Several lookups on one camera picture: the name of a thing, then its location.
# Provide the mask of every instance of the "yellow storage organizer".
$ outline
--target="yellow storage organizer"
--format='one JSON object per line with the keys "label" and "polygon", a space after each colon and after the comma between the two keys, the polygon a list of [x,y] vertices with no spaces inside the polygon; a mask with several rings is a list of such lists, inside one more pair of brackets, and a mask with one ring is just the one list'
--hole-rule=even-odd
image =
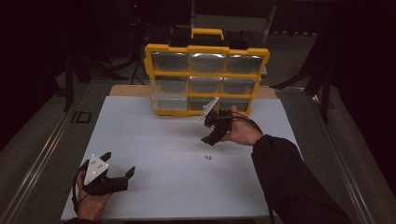
{"label": "yellow storage organizer", "polygon": [[258,33],[169,27],[153,31],[145,52],[155,112],[181,117],[201,115],[215,96],[215,109],[248,115],[270,55]]}

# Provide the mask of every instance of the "dark background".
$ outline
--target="dark background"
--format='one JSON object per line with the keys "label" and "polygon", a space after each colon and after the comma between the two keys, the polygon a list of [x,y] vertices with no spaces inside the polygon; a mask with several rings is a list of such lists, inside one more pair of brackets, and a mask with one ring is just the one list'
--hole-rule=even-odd
{"label": "dark background", "polygon": [[[260,17],[270,9],[269,4],[258,6],[259,1],[239,1],[236,5],[230,2],[197,0],[196,13]],[[2,0],[0,10],[0,148],[3,148],[57,92],[55,78],[64,71],[66,54],[84,51],[95,60],[108,63],[110,56],[128,56],[135,49],[132,39],[140,36],[138,31],[131,30],[132,23],[138,21],[145,27],[187,25],[191,6],[190,1],[177,0]],[[395,15],[396,6],[391,1],[346,6],[315,5],[308,1],[304,7],[283,2],[272,26],[272,32],[287,31],[290,35],[321,33],[310,61],[308,57],[308,65],[328,55],[338,55],[332,60],[332,84],[339,88],[393,192]]]}

